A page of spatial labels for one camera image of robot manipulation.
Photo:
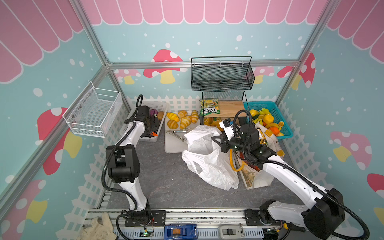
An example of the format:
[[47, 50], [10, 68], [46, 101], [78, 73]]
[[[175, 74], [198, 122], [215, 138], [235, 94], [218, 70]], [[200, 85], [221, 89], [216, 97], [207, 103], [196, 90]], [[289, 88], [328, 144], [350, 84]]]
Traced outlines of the white plastic grocery bag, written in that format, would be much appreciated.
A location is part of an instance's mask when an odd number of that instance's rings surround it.
[[185, 134], [188, 149], [182, 153], [182, 160], [190, 171], [209, 185], [229, 191], [237, 189], [239, 177], [230, 166], [230, 156], [221, 152], [212, 137], [221, 135], [219, 129], [199, 125]]

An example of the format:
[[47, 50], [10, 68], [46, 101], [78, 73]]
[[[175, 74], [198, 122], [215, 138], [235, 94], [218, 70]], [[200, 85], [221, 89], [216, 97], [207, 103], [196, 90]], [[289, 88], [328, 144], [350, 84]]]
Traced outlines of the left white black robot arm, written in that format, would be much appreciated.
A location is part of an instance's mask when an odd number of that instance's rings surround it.
[[129, 129], [115, 145], [106, 148], [101, 182], [105, 190], [122, 193], [133, 204], [129, 211], [122, 212], [123, 218], [147, 226], [153, 221], [153, 215], [139, 182], [141, 166], [136, 145], [142, 138], [156, 136], [159, 121], [150, 113], [150, 108], [143, 105], [143, 99], [143, 95], [139, 95], [134, 113], [125, 120]]

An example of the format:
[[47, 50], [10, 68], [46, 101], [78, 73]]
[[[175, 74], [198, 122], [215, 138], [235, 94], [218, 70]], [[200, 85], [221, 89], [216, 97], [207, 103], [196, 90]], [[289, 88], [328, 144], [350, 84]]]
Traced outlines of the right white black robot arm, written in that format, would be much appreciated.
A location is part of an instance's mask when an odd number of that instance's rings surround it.
[[277, 152], [262, 144], [260, 131], [249, 111], [238, 111], [233, 119], [221, 121], [220, 127], [225, 131], [224, 134], [212, 137], [212, 140], [223, 153], [230, 150], [242, 153], [246, 165], [253, 169], [258, 167], [272, 175], [303, 202], [302, 205], [292, 205], [276, 200], [266, 201], [259, 208], [259, 219], [263, 224], [282, 221], [304, 227], [322, 240], [330, 236], [351, 240], [352, 236], [336, 232], [346, 215], [350, 215], [363, 229], [356, 239], [367, 240], [370, 237], [368, 226], [344, 205], [343, 195], [338, 190], [328, 190], [309, 180], [289, 166]]

